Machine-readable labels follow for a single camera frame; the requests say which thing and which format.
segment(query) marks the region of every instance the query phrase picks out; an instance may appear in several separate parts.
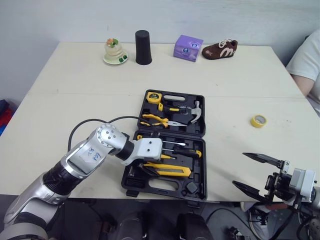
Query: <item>robotic arm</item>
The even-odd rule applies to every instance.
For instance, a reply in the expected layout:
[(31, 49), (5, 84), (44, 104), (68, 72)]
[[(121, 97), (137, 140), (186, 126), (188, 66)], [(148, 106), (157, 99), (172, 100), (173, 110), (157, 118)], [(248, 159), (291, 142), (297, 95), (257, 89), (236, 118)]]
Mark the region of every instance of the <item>robotic arm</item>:
[(107, 155), (118, 157), (127, 166), (136, 159), (160, 160), (161, 151), (160, 138), (129, 141), (115, 126), (101, 125), (13, 201), (5, 214), (0, 240), (47, 240), (45, 228), (58, 207)]
[(294, 211), (298, 211), (302, 202), (310, 203), (313, 209), (320, 209), (320, 188), (316, 187), (316, 173), (313, 170), (302, 170), (295, 168), (293, 174), (288, 174), (290, 166), (289, 161), (275, 159), (273, 157), (244, 152), (247, 157), (260, 163), (268, 163), (280, 169), (280, 172), (274, 172), (269, 175), (264, 189), (268, 192), (264, 196), (259, 194), (259, 190), (238, 181), (232, 183), (249, 197), (258, 200), (266, 205), (271, 205), (274, 196), (277, 196)]

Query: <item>brown shoe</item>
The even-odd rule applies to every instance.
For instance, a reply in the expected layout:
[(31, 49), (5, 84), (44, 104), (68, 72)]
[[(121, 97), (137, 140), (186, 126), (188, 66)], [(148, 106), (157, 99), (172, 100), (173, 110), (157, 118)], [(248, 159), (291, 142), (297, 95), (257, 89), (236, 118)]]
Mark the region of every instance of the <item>brown shoe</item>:
[(238, 42), (236, 40), (225, 39), (219, 43), (206, 46), (202, 50), (202, 55), (209, 60), (231, 58), (235, 55)]

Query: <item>white plate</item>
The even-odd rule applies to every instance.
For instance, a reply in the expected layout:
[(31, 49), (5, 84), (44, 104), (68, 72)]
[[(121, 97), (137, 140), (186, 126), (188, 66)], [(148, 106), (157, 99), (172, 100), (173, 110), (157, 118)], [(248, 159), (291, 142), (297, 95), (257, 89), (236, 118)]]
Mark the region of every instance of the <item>white plate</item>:
[(105, 54), (105, 55), (103, 56), (103, 61), (104, 61), (105, 63), (107, 63), (107, 64), (111, 64), (111, 65), (123, 64), (123, 63), (125, 63), (125, 62), (128, 60), (128, 58), (129, 58), (129, 55), (128, 55), (128, 53), (127, 53), (127, 52), (124, 52), (124, 55), (126, 55), (126, 56), (127, 56), (127, 58), (126, 58), (126, 59), (124, 59), (124, 61), (123, 61), (123, 62), (119, 62), (119, 60), (118, 60), (118, 59), (113, 59), (113, 60), (107, 59), (107, 58), (106, 58), (107, 54)]

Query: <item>hammer head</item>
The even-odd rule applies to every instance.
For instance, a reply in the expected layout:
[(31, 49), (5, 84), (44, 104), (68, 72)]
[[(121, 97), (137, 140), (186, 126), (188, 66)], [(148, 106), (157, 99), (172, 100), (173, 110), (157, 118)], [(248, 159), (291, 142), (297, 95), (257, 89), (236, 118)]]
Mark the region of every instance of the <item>hammer head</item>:
[(195, 101), (195, 108), (191, 109), (191, 114), (192, 115), (196, 115), (195, 118), (193, 120), (190, 121), (190, 123), (194, 124), (201, 116), (202, 110), (199, 107), (200, 102), (199, 101)]

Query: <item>white shoelace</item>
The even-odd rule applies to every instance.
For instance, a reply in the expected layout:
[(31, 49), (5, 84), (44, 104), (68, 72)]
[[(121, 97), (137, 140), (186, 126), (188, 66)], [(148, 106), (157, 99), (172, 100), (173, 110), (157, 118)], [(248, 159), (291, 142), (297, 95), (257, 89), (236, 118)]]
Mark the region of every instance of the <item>white shoelace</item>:
[(225, 40), (222, 40), (221, 42), (219, 42), (219, 48), (223, 48), (227, 42), (232, 42), (232, 40), (230, 38), (226, 38)]

